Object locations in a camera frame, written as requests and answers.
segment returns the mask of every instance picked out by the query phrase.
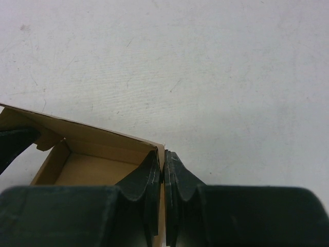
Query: box flap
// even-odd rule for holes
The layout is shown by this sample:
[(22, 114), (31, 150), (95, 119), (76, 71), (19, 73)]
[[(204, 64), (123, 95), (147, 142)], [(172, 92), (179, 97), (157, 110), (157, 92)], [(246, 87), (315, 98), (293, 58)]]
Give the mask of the box flap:
[(158, 148), (162, 168), (165, 149), (161, 144), (2, 103), (0, 106), (5, 108), (0, 114), (0, 130), (34, 127), (42, 134), (36, 142), (40, 150), (50, 149), (64, 138), (143, 153)]

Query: black molded plastic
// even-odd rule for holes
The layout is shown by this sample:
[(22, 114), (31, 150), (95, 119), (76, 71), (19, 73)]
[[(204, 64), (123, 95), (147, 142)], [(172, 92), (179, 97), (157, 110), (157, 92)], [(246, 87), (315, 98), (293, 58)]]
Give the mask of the black molded plastic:
[(33, 128), (0, 131), (0, 174), (39, 137), (40, 133)]
[[(39, 133), (0, 133), (3, 171)], [(158, 234), (156, 151), (115, 186), (21, 186), (0, 195), (0, 246), (152, 246)]]
[(207, 186), (176, 153), (164, 164), (167, 245), (329, 246), (329, 219), (302, 188)]

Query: white tabletop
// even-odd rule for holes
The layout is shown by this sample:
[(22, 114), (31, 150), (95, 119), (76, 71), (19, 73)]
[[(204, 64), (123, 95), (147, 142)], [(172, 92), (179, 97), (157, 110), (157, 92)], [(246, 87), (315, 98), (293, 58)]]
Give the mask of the white tabletop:
[[(209, 184), (329, 208), (328, 1), (0, 3), (0, 101), (155, 142)], [(0, 176), (28, 184), (47, 153)]]

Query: open cardboard box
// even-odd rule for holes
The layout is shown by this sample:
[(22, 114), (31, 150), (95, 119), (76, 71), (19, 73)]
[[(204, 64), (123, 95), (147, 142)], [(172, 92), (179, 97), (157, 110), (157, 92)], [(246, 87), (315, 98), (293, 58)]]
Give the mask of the open cardboard box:
[[(0, 104), (0, 131), (33, 127), (41, 133), (37, 149), (52, 148), (31, 185), (115, 185), (135, 170), (147, 154), (156, 150), (163, 168), (165, 148), (161, 144), (95, 128), (82, 123)], [(159, 236), (161, 246), (165, 221), (161, 189)]]

